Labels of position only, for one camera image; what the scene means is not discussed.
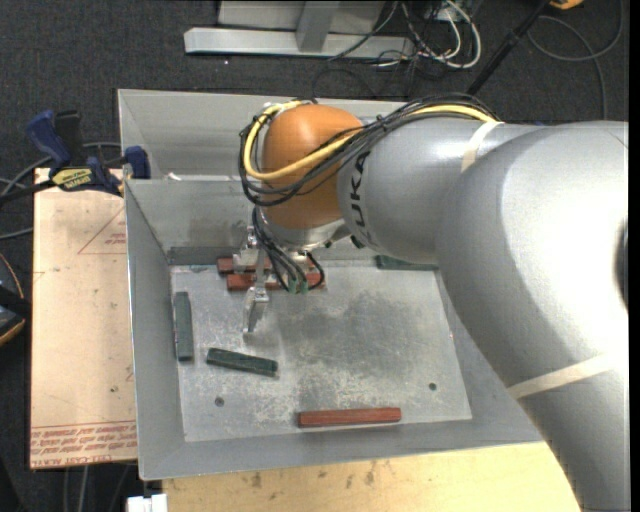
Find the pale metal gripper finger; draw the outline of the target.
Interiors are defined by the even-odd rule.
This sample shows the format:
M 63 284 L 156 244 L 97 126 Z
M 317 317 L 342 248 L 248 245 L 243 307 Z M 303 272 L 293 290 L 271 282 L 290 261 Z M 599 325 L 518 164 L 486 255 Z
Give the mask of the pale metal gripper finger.
M 250 287 L 245 294 L 243 305 L 243 332 L 252 333 L 263 317 L 270 298 L 264 287 Z
M 252 225 L 246 228 L 246 235 L 240 248 L 232 255 L 232 268 L 235 273 L 247 273 L 254 270 L 258 261 L 259 246 Z

